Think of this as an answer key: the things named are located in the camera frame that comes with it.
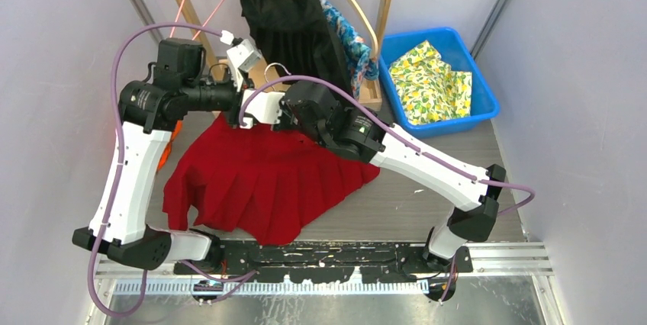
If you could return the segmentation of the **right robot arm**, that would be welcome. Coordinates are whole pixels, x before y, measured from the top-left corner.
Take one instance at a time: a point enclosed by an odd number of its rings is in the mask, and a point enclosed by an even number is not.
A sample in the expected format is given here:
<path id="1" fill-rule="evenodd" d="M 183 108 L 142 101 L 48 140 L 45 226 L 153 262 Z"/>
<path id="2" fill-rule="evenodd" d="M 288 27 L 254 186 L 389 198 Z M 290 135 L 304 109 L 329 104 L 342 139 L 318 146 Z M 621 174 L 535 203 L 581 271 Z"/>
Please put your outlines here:
<path id="1" fill-rule="evenodd" d="M 300 132 L 342 159 L 397 172 L 434 190 L 453 205 L 444 224 L 430 230 L 424 264 L 442 272 L 468 241 L 486 241 L 497 219 L 500 183 L 507 171 L 453 159 L 421 143 L 397 124 L 382 123 L 373 111 L 343 105 L 325 85 L 293 83 L 282 111 Z"/>

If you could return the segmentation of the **lemon print skirt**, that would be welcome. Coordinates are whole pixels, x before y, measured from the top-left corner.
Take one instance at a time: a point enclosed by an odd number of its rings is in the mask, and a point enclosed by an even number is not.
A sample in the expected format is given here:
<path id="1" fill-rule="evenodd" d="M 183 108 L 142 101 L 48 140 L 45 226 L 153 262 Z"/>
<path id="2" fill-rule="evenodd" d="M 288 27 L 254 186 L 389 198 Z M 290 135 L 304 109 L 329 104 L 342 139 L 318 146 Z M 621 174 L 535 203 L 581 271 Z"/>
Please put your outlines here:
<path id="1" fill-rule="evenodd" d="M 473 73 L 455 70 L 427 40 L 388 68 L 406 120 L 412 125 L 468 117 L 472 113 Z"/>

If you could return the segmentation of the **cream plastic hanger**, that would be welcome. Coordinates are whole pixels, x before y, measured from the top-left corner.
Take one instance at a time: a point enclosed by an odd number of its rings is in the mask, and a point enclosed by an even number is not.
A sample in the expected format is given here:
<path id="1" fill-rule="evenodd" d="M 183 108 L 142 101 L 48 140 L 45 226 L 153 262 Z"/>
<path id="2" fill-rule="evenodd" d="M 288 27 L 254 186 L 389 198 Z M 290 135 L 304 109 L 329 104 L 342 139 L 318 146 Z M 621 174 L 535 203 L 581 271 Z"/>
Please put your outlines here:
<path id="1" fill-rule="evenodd" d="M 279 77 L 287 75 L 289 75 L 287 69 L 281 63 L 277 62 L 269 63 L 268 65 L 266 65 L 263 71 L 263 77 L 266 83 L 273 82 Z M 288 87 L 289 84 L 282 82 L 270 86 L 269 90 L 273 92 L 284 92 L 288 89 Z"/>

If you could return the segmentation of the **red pleated skirt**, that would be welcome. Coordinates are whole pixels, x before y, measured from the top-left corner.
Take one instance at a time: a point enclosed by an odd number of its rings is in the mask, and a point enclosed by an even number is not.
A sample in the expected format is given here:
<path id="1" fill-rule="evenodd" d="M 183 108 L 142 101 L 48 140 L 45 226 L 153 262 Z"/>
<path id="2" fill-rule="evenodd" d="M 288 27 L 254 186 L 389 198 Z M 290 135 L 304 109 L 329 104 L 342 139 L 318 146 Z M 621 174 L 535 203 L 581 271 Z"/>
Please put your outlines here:
<path id="1" fill-rule="evenodd" d="M 285 245 L 380 169 L 350 161 L 297 131 L 234 129 L 219 116 L 183 153 L 163 190 L 172 230 L 193 224 L 241 229 L 262 245 Z"/>

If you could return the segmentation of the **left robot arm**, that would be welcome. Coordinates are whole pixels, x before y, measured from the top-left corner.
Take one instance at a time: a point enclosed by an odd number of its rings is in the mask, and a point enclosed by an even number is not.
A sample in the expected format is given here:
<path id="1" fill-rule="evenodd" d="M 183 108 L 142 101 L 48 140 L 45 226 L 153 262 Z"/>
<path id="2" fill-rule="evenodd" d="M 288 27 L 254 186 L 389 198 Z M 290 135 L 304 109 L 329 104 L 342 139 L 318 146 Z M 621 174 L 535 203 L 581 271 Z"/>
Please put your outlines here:
<path id="1" fill-rule="evenodd" d="M 259 59 L 257 50 L 242 38 L 228 45 L 229 66 L 220 82 L 203 73 L 201 43 L 170 37 L 159 42 L 146 78 L 124 86 L 109 181 L 91 223 L 73 232 L 74 245 L 147 271 L 180 261 L 205 274 L 221 267 L 224 254 L 215 235 L 155 229 L 145 220 L 160 161 L 178 122 L 190 111 L 237 113 L 244 90 L 252 86 L 247 74 Z"/>

